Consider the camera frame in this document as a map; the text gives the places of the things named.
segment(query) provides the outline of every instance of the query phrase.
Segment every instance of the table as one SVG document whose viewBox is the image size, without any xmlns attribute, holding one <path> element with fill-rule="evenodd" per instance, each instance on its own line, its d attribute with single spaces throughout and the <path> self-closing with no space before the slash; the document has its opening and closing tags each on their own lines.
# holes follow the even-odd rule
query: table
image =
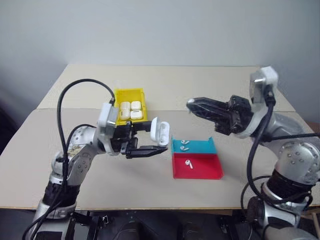
<svg viewBox="0 0 320 240">
<path fill-rule="evenodd" d="M 206 96 L 227 101 L 235 94 L 247 98 L 249 74 L 256 69 L 68 65 L 0 156 L 0 207 L 37 207 L 48 183 L 51 160 L 61 150 L 55 109 L 60 91 L 74 80 L 93 78 L 113 89 L 144 88 L 148 119 L 158 116 L 169 122 L 170 133 L 176 139 L 206 140 L 213 136 L 224 177 L 221 180 L 173 179 L 170 149 L 149 158 L 98 155 L 81 185 L 77 209 L 238 209 L 240 193 L 247 182 L 246 162 L 251 140 L 216 133 L 212 122 L 189 114 L 184 104 L 190 97 Z M 93 83 L 80 84 L 70 90 L 62 111 L 66 135 L 78 124 L 95 125 L 103 101 L 106 101 L 103 88 Z M 275 110 L 295 118 L 311 132 L 279 92 Z M 138 137 L 140 145 L 151 143 L 146 132 L 139 133 Z M 275 161 L 276 156 L 260 146 L 253 164 L 254 177 L 270 174 Z M 313 204 L 320 204 L 319 187 L 313 188 L 313 197 Z"/>
</svg>

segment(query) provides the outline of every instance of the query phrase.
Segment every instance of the white wall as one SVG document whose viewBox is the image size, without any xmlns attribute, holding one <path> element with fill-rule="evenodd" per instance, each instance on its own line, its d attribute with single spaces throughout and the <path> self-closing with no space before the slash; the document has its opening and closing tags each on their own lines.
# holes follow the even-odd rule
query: white wall
<svg viewBox="0 0 320 240">
<path fill-rule="evenodd" d="M 19 124 L 68 63 L 273 65 L 320 122 L 319 0 L 3 0 L 0 33 L 0 105 Z"/>
</svg>

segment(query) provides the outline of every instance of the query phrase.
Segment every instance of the robotic arm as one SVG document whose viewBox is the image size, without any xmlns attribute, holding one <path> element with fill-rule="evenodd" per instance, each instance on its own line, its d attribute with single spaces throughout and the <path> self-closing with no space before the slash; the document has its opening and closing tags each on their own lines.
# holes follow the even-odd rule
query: robotic arm
<svg viewBox="0 0 320 240">
<path fill-rule="evenodd" d="M 268 240 L 280 239 L 280 236 L 283 240 L 316 239 L 296 227 L 302 211 L 312 201 L 311 188 L 318 181 L 320 139 L 287 139 L 288 136 L 302 136 L 305 132 L 294 119 L 270 112 L 267 105 L 276 103 L 277 83 L 277 73 L 270 66 L 264 67 L 250 76 L 252 105 L 247 99 L 233 95 L 227 103 L 198 97 L 190 99 L 186 106 L 196 116 L 214 122 L 215 131 L 225 135 L 233 133 L 238 138 L 252 137 L 254 141 L 258 140 L 257 145 L 269 148 L 278 157 L 272 176 L 262 185 L 261 192 L 257 190 L 258 196 L 252 197 L 248 203 L 248 222 L 264 230 L 264 237 Z M 269 122 L 263 135 L 259 136 L 268 115 Z M 249 183 L 253 183 L 254 153 L 255 149 L 248 159 Z"/>
<path fill-rule="evenodd" d="M 116 156 L 119 153 L 126 158 L 144 158 L 160 154 L 167 150 L 169 124 L 152 122 L 132 123 L 116 126 L 118 108 L 104 103 L 97 121 L 97 128 L 82 124 L 73 129 L 66 143 L 68 169 L 66 185 L 64 180 L 63 153 L 52 160 L 52 172 L 34 215 L 34 226 L 26 231 L 27 239 L 73 239 L 76 219 L 73 217 L 77 205 L 80 186 L 90 169 L 94 157 L 98 154 Z M 158 145 L 140 146 L 136 134 L 138 131 L 151 132 L 151 139 Z"/>
</svg>

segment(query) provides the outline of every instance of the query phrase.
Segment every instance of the red tray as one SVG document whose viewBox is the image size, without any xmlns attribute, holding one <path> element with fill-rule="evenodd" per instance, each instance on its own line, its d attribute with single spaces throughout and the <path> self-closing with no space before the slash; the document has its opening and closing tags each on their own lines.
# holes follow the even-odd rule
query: red tray
<svg viewBox="0 0 320 240">
<path fill-rule="evenodd" d="M 193 169 L 186 165 L 186 160 L 190 160 Z M 172 168 L 175 179 L 221 179 L 224 176 L 216 154 L 173 153 Z"/>
</svg>

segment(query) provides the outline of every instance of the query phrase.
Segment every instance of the yellow plastic tray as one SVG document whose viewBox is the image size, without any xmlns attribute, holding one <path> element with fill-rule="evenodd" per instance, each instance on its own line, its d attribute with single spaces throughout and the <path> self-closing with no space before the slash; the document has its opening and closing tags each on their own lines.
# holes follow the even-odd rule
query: yellow plastic tray
<svg viewBox="0 0 320 240">
<path fill-rule="evenodd" d="M 147 116 L 147 107 L 146 107 L 146 102 L 145 102 L 145 93 L 143 88 L 127 88 L 127 89 L 119 89 L 117 88 L 115 90 L 115 103 L 114 106 L 116 108 L 120 109 L 120 103 L 122 102 L 133 102 L 133 101 L 140 101 L 141 102 L 141 111 L 143 114 L 143 118 L 140 120 L 121 120 L 120 119 L 120 110 L 118 114 L 118 118 L 116 120 L 116 125 L 126 125 L 127 121 L 132 121 L 133 123 L 138 123 L 138 122 L 145 122 L 148 121 L 148 116 Z"/>
</svg>

